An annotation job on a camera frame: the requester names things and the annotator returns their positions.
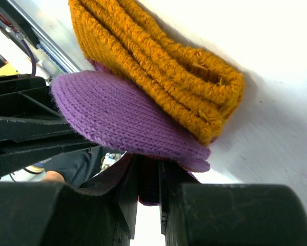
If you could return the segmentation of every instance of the folded yellow knitted garment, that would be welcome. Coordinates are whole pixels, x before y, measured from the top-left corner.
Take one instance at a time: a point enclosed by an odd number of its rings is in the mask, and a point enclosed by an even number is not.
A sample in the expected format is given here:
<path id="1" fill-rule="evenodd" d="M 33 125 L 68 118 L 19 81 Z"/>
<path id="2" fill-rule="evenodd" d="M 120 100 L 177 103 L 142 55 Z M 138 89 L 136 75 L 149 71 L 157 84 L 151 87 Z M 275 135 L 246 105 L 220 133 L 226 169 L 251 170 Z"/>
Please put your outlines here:
<path id="1" fill-rule="evenodd" d="M 238 71 L 209 52 L 174 43 L 134 0 L 69 5 L 86 58 L 133 80 L 201 144 L 221 134 L 242 99 Z"/>

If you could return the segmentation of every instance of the stack of folded clothing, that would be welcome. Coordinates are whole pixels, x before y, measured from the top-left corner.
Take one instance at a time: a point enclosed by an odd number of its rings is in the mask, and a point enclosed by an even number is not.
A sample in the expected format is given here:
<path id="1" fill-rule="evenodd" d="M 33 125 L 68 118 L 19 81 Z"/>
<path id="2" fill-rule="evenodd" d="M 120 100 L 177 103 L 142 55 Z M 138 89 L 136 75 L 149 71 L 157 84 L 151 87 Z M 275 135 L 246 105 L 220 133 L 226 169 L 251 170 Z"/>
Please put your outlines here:
<path id="1" fill-rule="evenodd" d="M 79 45 L 96 71 L 58 77 L 70 125 L 103 146 L 209 169 L 206 147 L 239 106 L 242 75 L 170 40 L 134 0 L 69 0 Z"/>

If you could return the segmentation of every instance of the dark clothing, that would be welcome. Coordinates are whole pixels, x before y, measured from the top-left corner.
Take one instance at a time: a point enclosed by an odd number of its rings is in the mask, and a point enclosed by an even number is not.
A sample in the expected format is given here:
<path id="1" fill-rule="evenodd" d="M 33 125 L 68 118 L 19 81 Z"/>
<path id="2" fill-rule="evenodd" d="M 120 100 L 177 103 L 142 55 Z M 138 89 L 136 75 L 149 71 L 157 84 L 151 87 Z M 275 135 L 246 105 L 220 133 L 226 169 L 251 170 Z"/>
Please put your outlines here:
<path id="1" fill-rule="evenodd" d="M 61 174 L 67 183 L 79 187 L 101 171 L 101 162 L 107 153 L 123 153 L 106 147 L 94 147 L 61 153 L 44 163 L 45 171 L 55 171 Z"/>

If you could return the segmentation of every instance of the person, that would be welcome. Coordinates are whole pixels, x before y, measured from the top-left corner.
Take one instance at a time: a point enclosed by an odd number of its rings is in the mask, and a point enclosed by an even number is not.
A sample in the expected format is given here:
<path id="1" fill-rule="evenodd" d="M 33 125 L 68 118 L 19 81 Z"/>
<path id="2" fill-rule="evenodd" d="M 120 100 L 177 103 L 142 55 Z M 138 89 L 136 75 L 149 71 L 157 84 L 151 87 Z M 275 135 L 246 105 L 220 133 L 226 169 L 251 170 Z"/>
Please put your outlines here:
<path id="1" fill-rule="evenodd" d="M 123 151 L 98 146 L 53 156 L 44 161 L 46 176 L 42 181 L 67 182 L 78 188 L 101 171 L 107 153 Z"/>

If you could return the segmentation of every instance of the cable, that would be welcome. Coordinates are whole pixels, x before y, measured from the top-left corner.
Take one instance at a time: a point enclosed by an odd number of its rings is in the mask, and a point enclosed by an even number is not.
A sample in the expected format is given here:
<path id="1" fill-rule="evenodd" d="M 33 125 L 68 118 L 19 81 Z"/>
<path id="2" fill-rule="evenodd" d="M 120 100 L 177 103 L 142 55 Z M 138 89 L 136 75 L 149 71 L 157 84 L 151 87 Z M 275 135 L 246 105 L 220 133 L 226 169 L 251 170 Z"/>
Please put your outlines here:
<path id="1" fill-rule="evenodd" d="M 8 26 L 9 28 L 11 28 L 11 30 L 14 32 L 14 34 L 16 35 L 16 37 L 20 40 L 21 44 L 24 46 L 29 58 L 30 58 L 30 62 L 31 62 L 31 76 L 35 77 L 36 76 L 36 60 L 34 57 L 34 54 L 31 52 L 29 46 L 27 45 L 27 43 L 24 41 L 24 38 L 20 38 L 18 37 L 18 31 L 14 28 L 14 26 L 2 15 L 0 14 L 0 20 L 1 22 L 3 22 L 6 26 Z"/>
<path id="2" fill-rule="evenodd" d="M 21 43 L 25 47 L 28 53 L 28 56 L 30 58 L 30 61 L 31 61 L 31 76 L 35 77 L 36 76 L 36 60 L 35 60 L 34 54 L 31 52 L 29 46 L 23 39 L 21 39 Z"/>
<path id="3" fill-rule="evenodd" d="M 9 175 L 10 175 L 10 178 L 13 180 L 13 182 L 17 183 L 10 173 L 9 173 Z"/>

